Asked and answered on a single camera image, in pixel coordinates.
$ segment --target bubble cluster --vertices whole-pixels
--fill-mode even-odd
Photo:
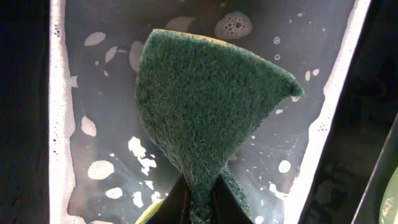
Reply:
[[[214,33],[218,39],[231,40],[250,34],[251,30],[252,24],[246,15],[242,12],[232,12],[218,21]]]

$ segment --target yellow object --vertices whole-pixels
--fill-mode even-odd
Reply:
[[[145,224],[159,210],[160,206],[163,204],[163,201],[164,199],[149,205],[147,210],[145,210],[144,213],[138,218],[136,224]]]
[[[398,168],[392,175],[384,192],[379,224],[398,224]]]

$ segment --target green sponge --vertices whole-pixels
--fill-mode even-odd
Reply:
[[[136,103],[149,136],[192,190],[191,218],[206,222],[228,158],[276,105],[302,95],[291,74],[245,49],[155,29],[141,56]]]

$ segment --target folded sponge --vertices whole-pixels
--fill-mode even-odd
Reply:
[[[208,37],[155,29],[139,64],[136,103],[153,142],[184,174],[196,214],[231,157],[282,100],[303,90],[285,70]]]

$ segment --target scrubber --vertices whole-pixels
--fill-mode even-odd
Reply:
[[[192,223],[215,218],[216,182],[228,186],[250,216],[246,196],[226,168],[228,158],[276,105],[302,95],[291,74],[245,49],[200,35],[152,31],[139,64],[136,103],[150,138],[182,173]]]

